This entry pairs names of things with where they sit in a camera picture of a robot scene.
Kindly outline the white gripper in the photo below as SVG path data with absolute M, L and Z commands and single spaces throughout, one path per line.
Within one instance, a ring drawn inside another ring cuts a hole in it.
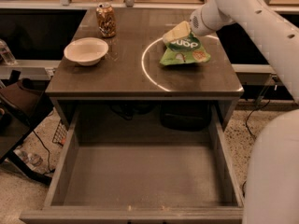
M 219 31 L 223 26 L 233 24 L 234 21 L 217 6 L 216 0 L 209 0 L 197 8 L 190 16 L 190 24 L 183 21 L 163 35 L 165 44 L 184 38 L 191 29 L 199 36 L 210 35 Z

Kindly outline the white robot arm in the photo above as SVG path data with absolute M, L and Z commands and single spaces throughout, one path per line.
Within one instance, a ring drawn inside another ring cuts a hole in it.
M 299 30 L 264 0 L 208 0 L 187 25 L 163 36 L 170 43 L 239 24 L 294 101 L 299 100 Z M 263 128 L 252 148 L 242 224 L 299 224 L 299 109 Z

